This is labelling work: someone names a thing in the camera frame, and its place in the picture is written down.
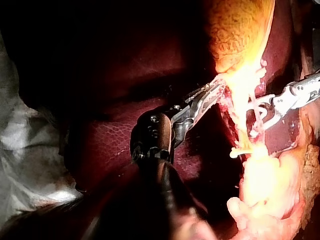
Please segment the right arm instrument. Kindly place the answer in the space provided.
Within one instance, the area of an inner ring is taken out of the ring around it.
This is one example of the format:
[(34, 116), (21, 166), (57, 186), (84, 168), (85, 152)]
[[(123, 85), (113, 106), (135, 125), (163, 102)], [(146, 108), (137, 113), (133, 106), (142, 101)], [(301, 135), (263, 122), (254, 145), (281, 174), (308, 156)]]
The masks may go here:
[(289, 110), (298, 109), (320, 97), (320, 74), (307, 75), (300, 81), (288, 83), (280, 95), (272, 99), (274, 117), (282, 118)]

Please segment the left arm instrument jaw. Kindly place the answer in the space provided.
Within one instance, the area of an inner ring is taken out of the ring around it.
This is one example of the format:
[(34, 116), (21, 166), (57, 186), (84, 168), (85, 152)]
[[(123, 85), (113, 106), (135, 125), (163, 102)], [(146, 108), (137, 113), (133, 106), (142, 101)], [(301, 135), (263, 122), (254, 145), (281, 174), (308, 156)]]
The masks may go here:
[(184, 98), (184, 102), (186, 104), (188, 104), (189, 102), (191, 102), (195, 97), (197, 97), (198, 95), (202, 94), (202, 93), (206, 93), (209, 90), (213, 90), (217, 87), (221, 87), (222, 86), (222, 81), (221, 80), (212, 80), (209, 83), (206, 83), (205, 85), (199, 87), (198, 89), (190, 92), (185, 98)]
[(219, 101), (225, 88), (226, 85), (221, 83), (220, 87), (209, 90), (206, 93), (203, 92), (192, 100), (190, 116), (192, 117), (194, 124), (197, 124), (205, 113)]

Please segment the left arm instrument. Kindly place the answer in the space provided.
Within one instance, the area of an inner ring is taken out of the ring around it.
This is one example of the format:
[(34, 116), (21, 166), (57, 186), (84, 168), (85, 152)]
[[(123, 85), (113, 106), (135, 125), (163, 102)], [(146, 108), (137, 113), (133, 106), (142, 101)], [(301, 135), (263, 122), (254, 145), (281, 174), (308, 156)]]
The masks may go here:
[(198, 110), (194, 101), (162, 105), (144, 112), (130, 135), (132, 161), (141, 164), (160, 159), (174, 162), (175, 149), (185, 140), (187, 132), (196, 123)]

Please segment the right arm instrument jaw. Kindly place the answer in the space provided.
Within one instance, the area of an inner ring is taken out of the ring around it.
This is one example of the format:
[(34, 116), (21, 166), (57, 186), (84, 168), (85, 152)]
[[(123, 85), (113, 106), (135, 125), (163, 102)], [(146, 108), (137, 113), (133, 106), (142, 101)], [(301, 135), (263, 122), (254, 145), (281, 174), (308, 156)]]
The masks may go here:
[(268, 94), (268, 95), (265, 95), (265, 96), (258, 97), (258, 98), (254, 99), (254, 100), (251, 100), (250, 103), (271, 104), (273, 98), (275, 98), (275, 97), (276, 97), (275, 94)]
[(284, 116), (283, 115), (273, 115), (272, 117), (264, 117), (262, 119), (263, 121), (263, 130), (267, 130), (274, 126), (276, 123), (278, 123)]

